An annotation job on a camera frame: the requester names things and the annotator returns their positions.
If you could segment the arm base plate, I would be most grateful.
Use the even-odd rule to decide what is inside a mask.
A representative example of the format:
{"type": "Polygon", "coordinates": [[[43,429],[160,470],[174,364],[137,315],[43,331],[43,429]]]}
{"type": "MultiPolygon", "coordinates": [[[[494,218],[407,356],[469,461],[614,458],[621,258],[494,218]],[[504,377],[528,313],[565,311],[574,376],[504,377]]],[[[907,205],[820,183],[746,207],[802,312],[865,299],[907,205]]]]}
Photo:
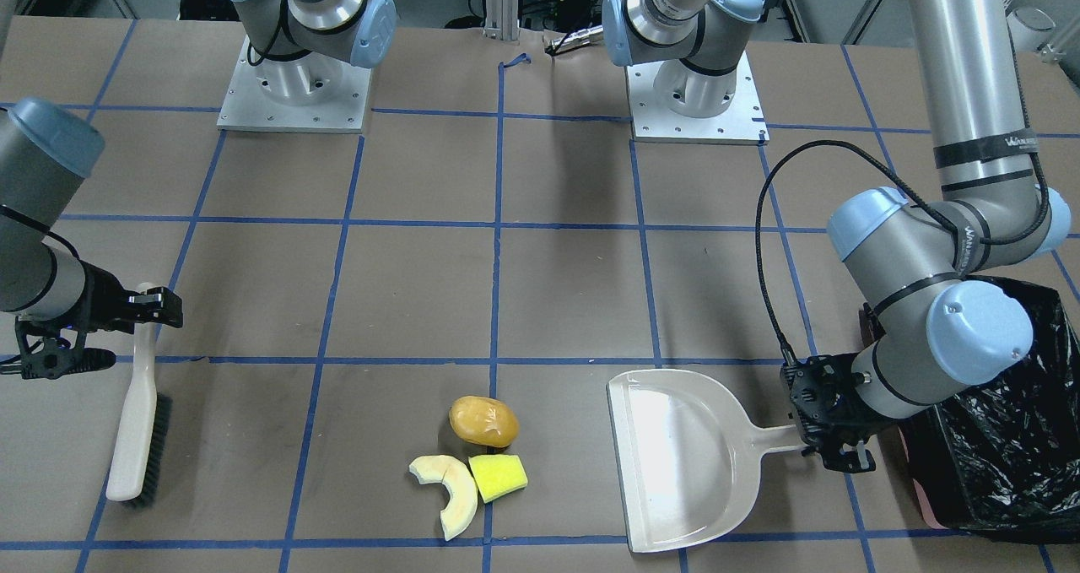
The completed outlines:
{"type": "Polygon", "coordinates": [[[266,58],[245,38],[224,94],[217,127],[267,133],[360,134],[370,107],[373,70],[319,54],[266,58]]]}
{"type": "Polygon", "coordinates": [[[748,54],[723,76],[677,59],[625,67],[633,139],[642,144],[762,145],[770,141],[748,54]]]}

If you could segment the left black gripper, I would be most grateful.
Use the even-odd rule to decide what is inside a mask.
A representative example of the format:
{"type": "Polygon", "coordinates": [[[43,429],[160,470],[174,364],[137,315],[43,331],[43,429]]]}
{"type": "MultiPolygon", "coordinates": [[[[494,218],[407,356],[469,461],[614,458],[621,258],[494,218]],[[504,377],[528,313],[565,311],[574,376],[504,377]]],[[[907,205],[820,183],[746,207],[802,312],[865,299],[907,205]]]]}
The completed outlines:
{"type": "Polygon", "coordinates": [[[883,417],[859,397],[863,376],[853,370],[855,354],[811,355],[780,366],[804,458],[818,454],[825,469],[870,473],[878,466],[867,442],[883,429],[883,417]]]}

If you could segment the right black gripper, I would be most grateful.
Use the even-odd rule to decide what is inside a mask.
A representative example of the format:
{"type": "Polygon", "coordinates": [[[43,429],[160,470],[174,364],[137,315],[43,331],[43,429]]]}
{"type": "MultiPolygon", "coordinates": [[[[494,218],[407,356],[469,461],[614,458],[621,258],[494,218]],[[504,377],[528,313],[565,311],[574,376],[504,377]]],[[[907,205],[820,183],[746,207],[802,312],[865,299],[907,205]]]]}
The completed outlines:
{"type": "Polygon", "coordinates": [[[130,291],[98,267],[67,267],[59,270],[50,287],[32,305],[15,312],[19,354],[3,361],[1,374],[56,380],[108,369],[116,364],[116,355],[105,349],[87,349],[86,335],[132,335],[135,323],[184,327],[179,295],[130,291]]]}

